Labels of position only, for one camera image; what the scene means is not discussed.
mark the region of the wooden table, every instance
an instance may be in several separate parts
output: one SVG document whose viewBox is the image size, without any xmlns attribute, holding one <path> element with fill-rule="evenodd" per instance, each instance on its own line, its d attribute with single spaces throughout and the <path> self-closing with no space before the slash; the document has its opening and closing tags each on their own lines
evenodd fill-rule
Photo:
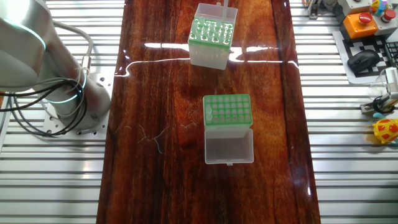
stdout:
<svg viewBox="0 0 398 224">
<path fill-rule="evenodd" d="M 200 2 L 126 1 L 97 223 L 320 223 L 288 1 L 230 1 L 226 70 L 189 63 Z M 202 98 L 235 93 L 254 163 L 206 165 Z"/>
</svg>

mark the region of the black computer mouse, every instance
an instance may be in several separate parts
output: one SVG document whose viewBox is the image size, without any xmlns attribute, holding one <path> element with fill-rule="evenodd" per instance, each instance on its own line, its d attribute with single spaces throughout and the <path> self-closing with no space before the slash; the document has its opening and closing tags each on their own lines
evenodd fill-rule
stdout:
<svg viewBox="0 0 398 224">
<path fill-rule="evenodd" d="M 354 72 L 362 72 L 380 62 L 380 56 L 374 50 L 364 50 L 348 59 L 348 66 Z"/>
</svg>

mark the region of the pipette tip box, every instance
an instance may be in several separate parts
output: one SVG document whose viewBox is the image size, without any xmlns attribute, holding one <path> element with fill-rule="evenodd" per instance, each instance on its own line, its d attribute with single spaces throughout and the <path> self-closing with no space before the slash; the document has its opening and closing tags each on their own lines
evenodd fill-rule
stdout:
<svg viewBox="0 0 398 224">
<path fill-rule="evenodd" d="M 220 3 L 198 5 L 188 38 L 192 65 L 226 68 L 237 13 L 237 9 Z"/>
<path fill-rule="evenodd" d="M 254 162 L 248 94 L 204 96 L 203 117 L 207 164 Z"/>
</svg>

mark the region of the red emergency stop button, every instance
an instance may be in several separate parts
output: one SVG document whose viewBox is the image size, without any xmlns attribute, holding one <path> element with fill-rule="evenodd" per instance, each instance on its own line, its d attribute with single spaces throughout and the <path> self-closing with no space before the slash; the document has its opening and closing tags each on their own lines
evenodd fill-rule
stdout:
<svg viewBox="0 0 398 224">
<path fill-rule="evenodd" d="M 383 22 L 390 22 L 391 19 L 396 17 L 396 12 L 394 12 L 394 10 L 392 9 L 387 9 L 384 12 L 384 15 L 381 17 L 381 20 L 383 20 Z"/>
<path fill-rule="evenodd" d="M 372 16 L 368 12 L 363 12 L 359 15 L 359 23 L 360 24 L 368 24 L 372 21 Z"/>
</svg>

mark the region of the white pipette tip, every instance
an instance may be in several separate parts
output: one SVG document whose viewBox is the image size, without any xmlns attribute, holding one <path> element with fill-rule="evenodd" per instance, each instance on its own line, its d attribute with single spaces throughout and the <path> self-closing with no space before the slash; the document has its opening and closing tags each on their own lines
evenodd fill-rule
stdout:
<svg viewBox="0 0 398 224">
<path fill-rule="evenodd" d="M 226 11 L 228 9 L 228 0 L 224 0 L 224 6 L 223 6 L 223 18 L 221 21 L 225 22 L 226 19 Z"/>
</svg>

